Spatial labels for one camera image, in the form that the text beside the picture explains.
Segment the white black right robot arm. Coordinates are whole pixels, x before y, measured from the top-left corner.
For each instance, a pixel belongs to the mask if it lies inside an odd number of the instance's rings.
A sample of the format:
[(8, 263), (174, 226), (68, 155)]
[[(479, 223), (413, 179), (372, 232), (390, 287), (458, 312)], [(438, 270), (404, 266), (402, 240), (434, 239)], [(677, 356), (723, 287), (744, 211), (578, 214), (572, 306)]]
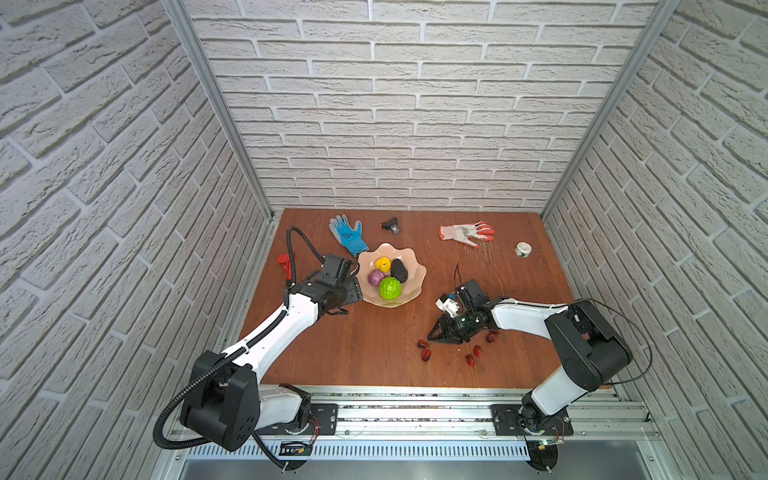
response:
[(430, 343), (461, 345), (477, 335), (519, 331), (552, 342), (561, 362), (519, 405), (498, 407), (496, 431), (501, 435), (567, 436), (567, 407), (633, 362), (623, 337), (596, 307), (596, 300), (541, 304), (511, 297), (492, 300), (471, 280), (437, 301), (442, 315), (427, 335)]

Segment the purple fake fruit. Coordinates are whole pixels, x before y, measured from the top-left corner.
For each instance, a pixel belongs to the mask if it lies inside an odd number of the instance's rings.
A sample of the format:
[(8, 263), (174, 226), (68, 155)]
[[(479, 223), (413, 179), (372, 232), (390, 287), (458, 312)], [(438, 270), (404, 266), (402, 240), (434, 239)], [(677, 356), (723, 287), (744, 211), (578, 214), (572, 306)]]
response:
[(368, 283), (374, 287), (378, 288), (383, 280), (387, 278), (387, 274), (379, 269), (373, 270), (367, 277)]

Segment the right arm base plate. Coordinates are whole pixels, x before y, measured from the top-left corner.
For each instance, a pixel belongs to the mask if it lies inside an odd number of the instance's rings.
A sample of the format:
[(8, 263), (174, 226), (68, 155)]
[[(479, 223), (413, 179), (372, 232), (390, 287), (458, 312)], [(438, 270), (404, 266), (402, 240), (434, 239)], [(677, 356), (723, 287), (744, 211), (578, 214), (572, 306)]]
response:
[(491, 419), (497, 436), (572, 436), (574, 428), (566, 408), (545, 415), (534, 405), (493, 404)]

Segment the green bumpy fake fruit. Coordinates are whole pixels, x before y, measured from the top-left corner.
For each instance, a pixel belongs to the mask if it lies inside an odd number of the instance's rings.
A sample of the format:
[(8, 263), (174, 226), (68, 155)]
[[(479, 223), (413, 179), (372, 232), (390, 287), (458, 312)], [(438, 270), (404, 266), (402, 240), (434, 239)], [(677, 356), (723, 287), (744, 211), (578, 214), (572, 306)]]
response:
[(397, 278), (386, 277), (380, 281), (378, 293), (383, 300), (397, 300), (402, 295), (402, 283)]

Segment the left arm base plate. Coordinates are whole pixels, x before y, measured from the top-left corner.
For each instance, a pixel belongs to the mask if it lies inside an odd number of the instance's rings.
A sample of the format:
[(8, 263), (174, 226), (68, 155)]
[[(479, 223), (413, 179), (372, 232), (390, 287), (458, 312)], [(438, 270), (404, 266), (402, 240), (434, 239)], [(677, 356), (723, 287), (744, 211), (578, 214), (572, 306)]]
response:
[(260, 435), (288, 436), (333, 436), (336, 434), (339, 405), (332, 403), (312, 403), (305, 414), (305, 422), (300, 425), (302, 418), (295, 422), (275, 424), (259, 431)]

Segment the dark fake avocado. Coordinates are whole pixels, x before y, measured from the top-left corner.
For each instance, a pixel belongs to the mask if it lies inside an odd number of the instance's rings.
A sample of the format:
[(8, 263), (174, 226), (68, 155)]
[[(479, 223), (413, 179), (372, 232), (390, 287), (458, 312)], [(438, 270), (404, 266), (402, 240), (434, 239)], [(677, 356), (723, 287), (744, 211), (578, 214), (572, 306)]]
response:
[(391, 261), (390, 275), (400, 283), (405, 283), (408, 280), (409, 272), (401, 259), (396, 258)]

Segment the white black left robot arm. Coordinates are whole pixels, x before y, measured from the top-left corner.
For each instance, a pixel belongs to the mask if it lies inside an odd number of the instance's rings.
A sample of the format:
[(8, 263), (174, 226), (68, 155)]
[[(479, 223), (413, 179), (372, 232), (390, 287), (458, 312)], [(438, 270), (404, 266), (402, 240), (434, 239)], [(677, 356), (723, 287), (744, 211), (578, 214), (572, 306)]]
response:
[(322, 421), (311, 395), (290, 384), (263, 385), (266, 372), (301, 333), (328, 315), (344, 315), (362, 300), (356, 258), (312, 254), (317, 271), (299, 279), (292, 249), (289, 277), (278, 308), (235, 344), (206, 351), (194, 362), (189, 383), (163, 408), (152, 430), (156, 446), (182, 450), (213, 443), (233, 452), (275, 425), (316, 439)]

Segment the pink wavy fruit bowl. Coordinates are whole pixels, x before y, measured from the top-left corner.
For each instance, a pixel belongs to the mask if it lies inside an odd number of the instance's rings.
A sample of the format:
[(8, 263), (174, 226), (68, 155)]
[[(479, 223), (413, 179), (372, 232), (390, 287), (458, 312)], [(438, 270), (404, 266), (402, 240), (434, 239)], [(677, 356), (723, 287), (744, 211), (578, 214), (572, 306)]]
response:
[[(368, 275), (376, 269), (374, 262), (382, 256), (388, 257), (391, 260), (396, 258), (401, 259), (409, 272), (408, 280), (405, 283), (402, 283), (402, 295), (399, 299), (394, 301), (383, 300), (379, 296), (378, 288), (372, 287), (367, 281)], [(361, 253), (358, 257), (358, 262), (360, 269), (357, 278), (359, 279), (363, 300), (365, 302), (379, 307), (396, 308), (420, 295), (422, 283), (426, 276), (426, 267), (417, 261), (412, 249), (396, 249), (388, 243), (383, 243), (374, 251)]]

